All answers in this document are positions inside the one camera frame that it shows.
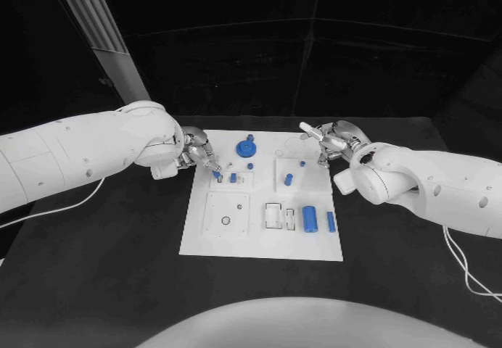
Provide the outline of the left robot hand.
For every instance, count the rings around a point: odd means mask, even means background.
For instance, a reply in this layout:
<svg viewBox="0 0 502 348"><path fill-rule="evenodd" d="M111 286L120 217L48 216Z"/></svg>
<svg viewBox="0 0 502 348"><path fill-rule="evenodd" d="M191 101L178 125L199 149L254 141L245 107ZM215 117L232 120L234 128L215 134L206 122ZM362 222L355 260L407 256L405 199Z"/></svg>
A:
<svg viewBox="0 0 502 348"><path fill-rule="evenodd" d="M221 166L215 159L215 153L206 133L196 127L180 128L185 136L185 145L176 164L179 169L202 165L212 172L221 172Z"/></svg>

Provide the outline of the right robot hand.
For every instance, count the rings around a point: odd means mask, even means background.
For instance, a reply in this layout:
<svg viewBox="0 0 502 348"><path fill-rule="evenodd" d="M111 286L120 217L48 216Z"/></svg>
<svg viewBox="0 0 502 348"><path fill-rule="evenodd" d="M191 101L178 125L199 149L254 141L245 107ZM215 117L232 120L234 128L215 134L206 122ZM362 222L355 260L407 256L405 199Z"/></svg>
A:
<svg viewBox="0 0 502 348"><path fill-rule="evenodd" d="M339 120L313 127L306 122L300 122L303 130L302 140L313 138L320 146L317 164L329 168L329 162L343 159L351 162L354 154L371 144L371 140L359 127L348 121Z"/></svg>

